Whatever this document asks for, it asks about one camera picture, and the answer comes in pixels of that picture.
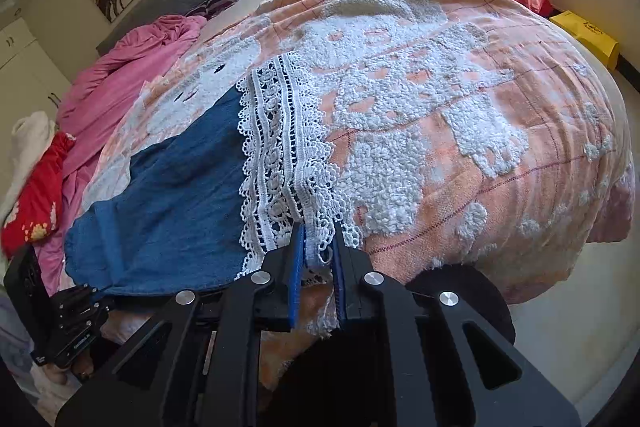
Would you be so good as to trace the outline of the blue denim pants lace trim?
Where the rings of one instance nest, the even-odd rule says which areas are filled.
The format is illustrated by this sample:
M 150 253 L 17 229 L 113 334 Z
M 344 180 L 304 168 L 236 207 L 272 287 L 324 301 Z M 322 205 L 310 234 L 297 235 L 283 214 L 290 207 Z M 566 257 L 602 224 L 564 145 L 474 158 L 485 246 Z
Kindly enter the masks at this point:
M 258 270 L 295 225 L 304 268 L 323 271 L 335 236 L 360 241 L 321 108 L 336 87 L 293 53 L 253 69 L 186 130 L 131 158 L 125 190 L 67 232 L 67 274 L 114 296 L 211 291 Z

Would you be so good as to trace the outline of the red floral cloth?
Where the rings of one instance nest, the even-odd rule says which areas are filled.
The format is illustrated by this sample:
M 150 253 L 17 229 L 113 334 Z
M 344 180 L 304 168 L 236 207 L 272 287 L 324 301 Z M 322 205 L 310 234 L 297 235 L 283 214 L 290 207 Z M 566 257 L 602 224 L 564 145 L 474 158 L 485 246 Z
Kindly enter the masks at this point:
M 63 161 L 74 145 L 73 135 L 56 132 L 18 193 L 8 217 L 2 221 L 1 248 L 8 259 L 58 229 L 62 213 Z

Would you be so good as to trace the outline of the cream white fleece blanket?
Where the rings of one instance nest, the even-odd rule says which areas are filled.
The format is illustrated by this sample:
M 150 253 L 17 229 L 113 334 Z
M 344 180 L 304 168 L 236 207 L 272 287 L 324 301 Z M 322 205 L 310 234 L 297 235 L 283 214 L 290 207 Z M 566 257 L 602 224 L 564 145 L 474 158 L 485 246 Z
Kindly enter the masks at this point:
M 9 155 L 12 178 L 1 203 L 2 225 L 11 213 L 32 169 L 51 145 L 55 132 L 55 122 L 43 110 L 37 110 L 14 124 Z

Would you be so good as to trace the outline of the orange white bear blanket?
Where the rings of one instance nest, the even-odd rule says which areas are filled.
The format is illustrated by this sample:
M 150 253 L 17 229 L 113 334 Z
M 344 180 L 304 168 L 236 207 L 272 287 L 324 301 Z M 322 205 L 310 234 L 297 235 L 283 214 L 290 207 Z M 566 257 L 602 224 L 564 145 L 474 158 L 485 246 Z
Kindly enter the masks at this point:
M 264 2 L 143 87 L 77 219 L 125 190 L 134 155 L 285 53 L 337 78 L 321 101 L 331 160 L 354 247 L 375 270 L 407 283 L 463 265 L 524 303 L 567 279 L 585 245 L 628 236 L 636 182 L 620 89 L 582 44 L 513 0 Z M 299 325 L 265 338 L 267 388 L 337 334 L 329 265 L 303 277 Z

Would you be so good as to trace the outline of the pink quilt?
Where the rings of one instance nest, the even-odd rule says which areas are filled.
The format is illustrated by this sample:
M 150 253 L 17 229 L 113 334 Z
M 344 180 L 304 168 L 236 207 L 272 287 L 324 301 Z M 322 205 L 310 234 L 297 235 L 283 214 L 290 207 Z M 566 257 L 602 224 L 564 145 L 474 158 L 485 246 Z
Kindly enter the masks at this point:
M 96 171 L 102 148 L 137 100 L 145 83 L 163 76 L 198 40 L 206 18 L 163 15 L 126 33 L 66 93 L 58 127 L 75 145 L 63 162 L 62 211 L 58 229 L 36 246 L 47 292 L 58 291 L 64 269 L 64 236 L 77 216 L 82 193 Z

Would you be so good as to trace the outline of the white wardrobe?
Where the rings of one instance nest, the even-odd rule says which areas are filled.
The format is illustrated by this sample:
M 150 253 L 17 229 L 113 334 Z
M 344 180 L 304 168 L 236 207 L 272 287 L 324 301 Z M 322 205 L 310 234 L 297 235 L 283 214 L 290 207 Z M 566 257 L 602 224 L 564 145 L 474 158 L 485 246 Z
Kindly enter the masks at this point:
M 0 69 L 1 190 L 11 184 L 11 129 L 21 118 L 43 110 L 51 120 L 70 82 L 22 18 L 1 29 Z

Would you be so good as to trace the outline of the yellow box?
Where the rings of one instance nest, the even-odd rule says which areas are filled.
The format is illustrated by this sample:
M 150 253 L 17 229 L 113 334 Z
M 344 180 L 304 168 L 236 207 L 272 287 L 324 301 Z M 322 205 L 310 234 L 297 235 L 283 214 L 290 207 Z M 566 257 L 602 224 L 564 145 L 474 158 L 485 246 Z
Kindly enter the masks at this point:
M 607 69 L 616 69 L 620 57 L 620 44 L 613 37 L 572 11 L 553 15 L 550 20 L 572 35 Z

